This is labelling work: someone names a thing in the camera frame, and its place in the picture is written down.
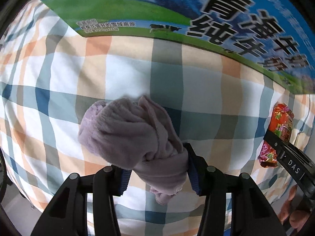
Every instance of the floral package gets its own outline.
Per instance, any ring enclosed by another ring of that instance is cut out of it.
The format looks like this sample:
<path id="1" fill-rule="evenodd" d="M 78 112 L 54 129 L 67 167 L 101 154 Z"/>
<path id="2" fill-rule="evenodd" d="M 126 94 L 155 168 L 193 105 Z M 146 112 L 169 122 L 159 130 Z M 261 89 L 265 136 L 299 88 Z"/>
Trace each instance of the floral package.
<path id="1" fill-rule="evenodd" d="M 293 118 L 294 114 L 286 104 L 278 104 L 273 109 L 268 129 L 283 141 L 289 142 Z M 263 143 L 258 159 L 263 168 L 278 166 L 276 151 L 266 141 Z"/>

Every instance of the silver screw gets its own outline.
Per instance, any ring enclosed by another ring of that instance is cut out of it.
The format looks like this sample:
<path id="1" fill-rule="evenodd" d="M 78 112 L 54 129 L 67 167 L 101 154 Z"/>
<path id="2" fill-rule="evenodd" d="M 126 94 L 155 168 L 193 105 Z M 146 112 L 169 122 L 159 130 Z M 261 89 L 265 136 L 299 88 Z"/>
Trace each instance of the silver screw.
<path id="1" fill-rule="evenodd" d="M 69 176 L 69 178 L 70 179 L 76 179 L 78 177 L 78 174 L 77 173 L 72 173 L 72 174 L 70 174 L 70 176 Z"/>
<path id="2" fill-rule="evenodd" d="M 104 172 L 111 172 L 113 170 L 113 168 L 111 166 L 106 166 L 105 168 L 103 168 Z"/>
<path id="3" fill-rule="evenodd" d="M 247 173 L 242 173 L 242 178 L 244 178 L 244 179 L 249 179 L 250 176 L 249 176 L 249 174 L 247 174 Z"/>
<path id="4" fill-rule="evenodd" d="M 214 167 L 214 166 L 208 166 L 208 167 L 207 167 L 207 170 L 208 170 L 209 172 L 215 172 L 215 167 Z"/>

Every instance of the tablecloth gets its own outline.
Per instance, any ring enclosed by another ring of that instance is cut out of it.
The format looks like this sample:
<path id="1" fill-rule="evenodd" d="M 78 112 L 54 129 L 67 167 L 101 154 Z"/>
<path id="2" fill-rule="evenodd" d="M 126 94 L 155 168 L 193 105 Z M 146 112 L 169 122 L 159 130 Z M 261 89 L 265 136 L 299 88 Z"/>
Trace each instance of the tablecloth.
<path id="1" fill-rule="evenodd" d="M 284 102 L 295 115 L 292 143 L 304 149 L 311 135 L 314 95 L 291 95 L 232 59 L 180 43 L 83 38 L 39 0 L 20 11 L 1 44 L 0 146 L 10 179 L 40 211 L 70 173 L 107 165 L 78 142 L 82 117 L 97 100 L 148 95 L 197 155 L 224 173 L 249 173 L 270 202 L 290 181 L 283 168 L 264 169 L 257 160 L 274 105 Z M 161 206 L 135 173 L 114 200 L 122 235 L 134 236 L 195 235 L 204 207 L 189 181 Z M 88 201 L 93 235 L 92 195 Z"/>

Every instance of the rolled towel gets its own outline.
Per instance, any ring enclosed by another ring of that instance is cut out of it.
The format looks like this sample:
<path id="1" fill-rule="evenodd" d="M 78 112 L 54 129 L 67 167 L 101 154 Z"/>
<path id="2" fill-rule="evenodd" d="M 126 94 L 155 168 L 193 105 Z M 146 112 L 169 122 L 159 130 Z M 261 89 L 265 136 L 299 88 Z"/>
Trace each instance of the rolled towel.
<path id="1" fill-rule="evenodd" d="M 188 153 L 165 109 L 146 96 L 138 104 L 97 101 L 86 111 L 78 139 L 91 153 L 134 170 L 162 205 L 186 181 Z"/>

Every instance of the black and white cow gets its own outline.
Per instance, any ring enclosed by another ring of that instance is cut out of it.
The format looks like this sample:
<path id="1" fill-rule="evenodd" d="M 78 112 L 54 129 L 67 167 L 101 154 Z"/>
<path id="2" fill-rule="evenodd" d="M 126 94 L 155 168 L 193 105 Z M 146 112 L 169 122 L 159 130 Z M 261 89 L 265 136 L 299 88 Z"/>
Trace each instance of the black and white cow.
<path id="1" fill-rule="evenodd" d="M 174 27 L 174 26 L 169 26 L 169 25 L 156 25 L 156 24 L 151 24 L 150 27 L 151 27 L 150 33 L 156 32 L 156 31 L 174 32 L 181 29 L 180 27 Z"/>

